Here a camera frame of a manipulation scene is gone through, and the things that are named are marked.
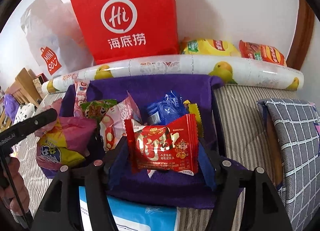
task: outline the purple plush toy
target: purple plush toy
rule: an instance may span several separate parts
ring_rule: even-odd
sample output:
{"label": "purple plush toy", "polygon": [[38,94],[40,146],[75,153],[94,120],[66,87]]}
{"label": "purple plush toy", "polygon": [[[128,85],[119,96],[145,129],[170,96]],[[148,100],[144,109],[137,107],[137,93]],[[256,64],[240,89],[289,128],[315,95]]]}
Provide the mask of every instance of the purple plush toy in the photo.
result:
{"label": "purple plush toy", "polygon": [[4,109],[5,115],[7,115],[11,121],[14,121],[20,104],[17,100],[10,94],[4,95]]}

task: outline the hand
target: hand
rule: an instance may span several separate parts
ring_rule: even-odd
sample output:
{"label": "hand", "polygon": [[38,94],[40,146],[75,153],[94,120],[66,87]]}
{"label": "hand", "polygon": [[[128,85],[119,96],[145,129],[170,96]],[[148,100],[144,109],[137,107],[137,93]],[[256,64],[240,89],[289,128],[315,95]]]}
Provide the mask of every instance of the hand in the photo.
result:
{"label": "hand", "polygon": [[[8,164],[14,185],[17,189],[20,201],[22,203],[23,209],[25,212],[28,211],[29,203],[30,203],[30,197],[29,197],[29,192],[24,185],[23,178],[19,174],[18,170],[20,167],[20,162],[17,158],[12,157],[10,159],[10,163]],[[8,198],[12,199],[10,203],[10,209],[15,212],[18,215],[22,215],[22,212],[20,210],[19,204],[17,199],[14,197],[14,192],[12,188],[9,186],[5,190],[3,190],[2,187],[0,187],[0,197],[1,198]]]}

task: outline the white wall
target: white wall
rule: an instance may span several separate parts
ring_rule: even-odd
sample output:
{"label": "white wall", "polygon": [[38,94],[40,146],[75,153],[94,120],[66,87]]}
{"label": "white wall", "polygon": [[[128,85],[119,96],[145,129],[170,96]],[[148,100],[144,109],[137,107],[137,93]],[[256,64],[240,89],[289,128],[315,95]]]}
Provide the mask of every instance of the white wall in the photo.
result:
{"label": "white wall", "polygon": [[[23,68],[41,72],[34,61],[20,17],[34,0],[22,0],[0,34],[0,85],[6,89]],[[298,0],[176,0],[179,38],[240,39],[289,53],[295,32]]]}
{"label": "white wall", "polygon": [[314,102],[317,109],[320,109],[320,21],[317,18],[315,18],[310,46],[301,71],[304,75],[304,85],[297,94],[301,99]]}

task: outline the snack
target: snack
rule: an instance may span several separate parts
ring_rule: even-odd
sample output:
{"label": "snack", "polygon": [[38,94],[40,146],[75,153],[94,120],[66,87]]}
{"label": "snack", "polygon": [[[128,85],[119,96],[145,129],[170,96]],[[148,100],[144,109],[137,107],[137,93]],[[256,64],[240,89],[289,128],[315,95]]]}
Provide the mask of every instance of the snack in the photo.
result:
{"label": "snack", "polygon": [[144,126],[125,120],[132,170],[173,170],[194,175],[198,172],[196,116],[186,114],[166,126]]}
{"label": "snack", "polygon": [[281,54],[278,49],[273,46],[254,44],[240,40],[239,50],[241,52],[241,56],[244,58],[256,59],[277,65],[287,66],[283,54]]}
{"label": "snack", "polygon": [[141,122],[139,108],[128,93],[128,97],[111,107],[100,122],[100,135],[105,151],[114,149],[122,136],[126,136],[124,120],[135,119]]}
{"label": "snack", "polygon": [[117,100],[108,99],[82,103],[80,107],[86,118],[95,119],[100,123],[105,113],[116,104]]}
{"label": "snack", "polygon": [[181,43],[181,53],[241,56],[239,51],[230,42],[202,38],[196,40],[185,38]]}
{"label": "snack", "polygon": [[92,119],[58,117],[55,126],[37,143],[38,165],[49,170],[59,170],[62,165],[76,166],[84,160],[96,127],[97,123]]}
{"label": "snack", "polygon": [[75,117],[84,117],[81,104],[87,101],[87,89],[89,84],[89,80],[75,79],[76,100],[73,112]]}
{"label": "snack", "polygon": [[198,109],[198,105],[196,103],[190,103],[189,100],[185,100],[183,102],[183,104],[189,113],[192,113],[196,116],[198,136],[200,138],[203,138],[203,126],[202,126],[202,121],[201,121],[201,116],[200,116],[200,112]]}
{"label": "snack", "polygon": [[187,114],[182,97],[174,91],[165,95],[164,100],[147,106],[149,125],[166,125]]}
{"label": "snack", "polygon": [[[42,109],[40,108],[41,110],[39,111],[39,113],[42,113],[46,110],[53,108],[57,111],[57,114],[59,115],[60,109],[61,109],[61,104],[62,104],[62,98],[59,98],[58,100],[54,101],[52,103],[52,105],[45,106]],[[47,131],[50,131],[55,126],[56,122],[57,122],[57,120],[55,120],[54,122],[49,123],[49,124],[41,127],[40,129],[36,130],[35,136],[41,138]]]}

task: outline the red paper bag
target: red paper bag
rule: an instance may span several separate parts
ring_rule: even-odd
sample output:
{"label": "red paper bag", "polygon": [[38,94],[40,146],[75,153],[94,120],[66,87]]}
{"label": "red paper bag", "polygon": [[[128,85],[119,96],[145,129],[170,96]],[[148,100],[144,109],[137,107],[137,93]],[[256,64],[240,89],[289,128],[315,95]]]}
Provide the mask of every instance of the red paper bag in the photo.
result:
{"label": "red paper bag", "polygon": [[97,64],[178,54],[175,0],[71,0]]}

